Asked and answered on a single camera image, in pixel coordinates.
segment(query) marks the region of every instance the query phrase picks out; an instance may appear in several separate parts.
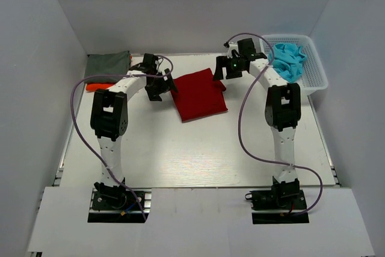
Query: plastic basket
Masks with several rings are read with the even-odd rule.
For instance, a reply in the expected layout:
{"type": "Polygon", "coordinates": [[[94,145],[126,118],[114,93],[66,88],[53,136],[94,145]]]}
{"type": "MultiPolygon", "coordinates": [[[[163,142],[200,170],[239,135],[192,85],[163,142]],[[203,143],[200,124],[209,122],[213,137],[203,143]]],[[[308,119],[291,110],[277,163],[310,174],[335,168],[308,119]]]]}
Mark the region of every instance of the plastic basket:
{"type": "MultiPolygon", "coordinates": [[[[277,43],[295,43],[303,46],[302,52],[307,55],[307,60],[303,63],[303,74],[296,82],[300,85],[301,91],[306,95],[310,95],[317,90],[324,90],[328,86],[326,74],[319,59],[317,50],[313,41],[308,36],[296,34],[268,34],[263,36],[271,45],[277,43]]],[[[263,43],[265,54],[268,55],[270,48],[263,43]]]]}

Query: white table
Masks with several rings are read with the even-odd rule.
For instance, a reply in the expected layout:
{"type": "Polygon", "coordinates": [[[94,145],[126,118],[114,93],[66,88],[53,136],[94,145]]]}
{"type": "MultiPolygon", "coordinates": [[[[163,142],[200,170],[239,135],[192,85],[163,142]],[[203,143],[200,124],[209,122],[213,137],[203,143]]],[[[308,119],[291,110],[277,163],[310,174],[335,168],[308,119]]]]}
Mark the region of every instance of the white table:
{"type": "MultiPolygon", "coordinates": [[[[173,77],[211,68],[218,54],[170,56],[173,77]]],[[[141,57],[134,57],[138,63],[141,57]]],[[[237,136],[239,107],[253,77],[224,80],[228,112],[192,122],[181,123],[170,93],[162,102],[150,102],[141,90],[129,101],[129,127],[122,141],[122,166],[126,184],[134,188],[156,187],[263,187],[270,186],[274,166],[251,159],[241,149],[237,136]]],[[[90,128],[93,93],[84,93],[78,113],[80,130],[93,147],[98,148],[90,128]]],[[[274,158],[274,143],[266,124],[266,91],[257,84],[246,104],[242,135],[250,152],[274,158]]],[[[306,97],[302,98],[302,116],[295,135],[295,159],[322,177],[325,185],[335,181],[306,97]]],[[[61,187],[90,187],[100,181],[101,164],[84,146],[76,132],[70,139],[64,158],[61,187]]],[[[302,185],[319,185],[308,171],[298,170],[302,185]]]]}

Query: white wall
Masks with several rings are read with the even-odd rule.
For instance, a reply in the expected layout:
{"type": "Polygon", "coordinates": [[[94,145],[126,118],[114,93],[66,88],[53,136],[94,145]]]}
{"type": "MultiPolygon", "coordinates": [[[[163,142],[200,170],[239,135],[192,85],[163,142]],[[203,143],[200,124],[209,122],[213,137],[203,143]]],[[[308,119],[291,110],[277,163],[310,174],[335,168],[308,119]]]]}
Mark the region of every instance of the white wall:
{"type": "Polygon", "coordinates": [[[327,0],[59,0],[87,53],[217,52],[235,33],[310,34],[327,0]]]}
{"type": "Polygon", "coordinates": [[[57,0],[0,0],[0,256],[25,256],[85,52],[57,0]]]}
{"type": "Polygon", "coordinates": [[[329,81],[313,100],[331,157],[385,256],[385,0],[330,0],[311,36],[329,81]]]}

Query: red towel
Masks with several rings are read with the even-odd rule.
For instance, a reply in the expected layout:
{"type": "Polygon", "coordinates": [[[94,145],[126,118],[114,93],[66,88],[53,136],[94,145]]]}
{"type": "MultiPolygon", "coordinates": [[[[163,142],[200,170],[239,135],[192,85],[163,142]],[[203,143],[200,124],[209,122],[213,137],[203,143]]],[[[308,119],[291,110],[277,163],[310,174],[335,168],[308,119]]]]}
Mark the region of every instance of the red towel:
{"type": "Polygon", "coordinates": [[[85,87],[86,91],[96,91],[99,88],[102,88],[104,90],[108,89],[109,87],[112,87],[114,84],[87,84],[85,87]]]}
{"type": "Polygon", "coordinates": [[[212,80],[211,69],[190,73],[174,80],[178,93],[171,91],[183,122],[227,111],[221,81],[212,80]]]}

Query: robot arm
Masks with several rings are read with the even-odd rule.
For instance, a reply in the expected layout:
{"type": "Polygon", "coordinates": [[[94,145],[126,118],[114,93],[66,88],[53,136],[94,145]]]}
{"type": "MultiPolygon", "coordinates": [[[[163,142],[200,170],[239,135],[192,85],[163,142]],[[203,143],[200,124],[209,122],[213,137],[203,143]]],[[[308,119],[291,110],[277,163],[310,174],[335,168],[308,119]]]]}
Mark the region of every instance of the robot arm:
{"type": "MultiPolygon", "coordinates": [[[[170,89],[177,92],[170,71],[165,69],[167,79],[158,72],[159,58],[145,54],[143,62],[130,68],[129,78],[123,78],[107,90],[96,90],[94,94],[91,127],[95,130],[102,158],[119,182],[124,181],[121,162],[122,136],[128,127],[127,102],[142,88],[146,89],[150,101],[162,101],[159,96],[170,89]],[[134,76],[156,75],[157,78],[134,76]]],[[[101,183],[116,186],[106,167],[102,164],[101,183]]]]}
{"type": "MultiPolygon", "coordinates": [[[[252,61],[249,73],[257,77],[267,64],[263,58],[252,61]]],[[[301,117],[300,89],[297,84],[288,84],[272,67],[260,77],[260,83],[268,93],[265,118],[273,133],[275,159],[294,165],[295,128],[301,117]]],[[[297,178],[292,166],[277,165],[274,179],[278,183],[295,182],[297,178]]]]}
{"type": "MultiPolygon", "coordinates": [[[[268,64],[266,55],[256,51],[252,39],[225,46],[229,51],[226,56],[217,57],[213,80],[223,79],[223,68],[226,79],[239,78],[243,71],[257,78],[268,64]]],[[[273,133],[275,159],[294,165],[295,128],[301,117],[300,87],[288,84],[272,67],[262,74],[260,83],[267,92],[265,119],[273,133]]],[[[276,165],[272,192],[279,207],[299,196],[300,183],[293,166],[276,165]]]]}

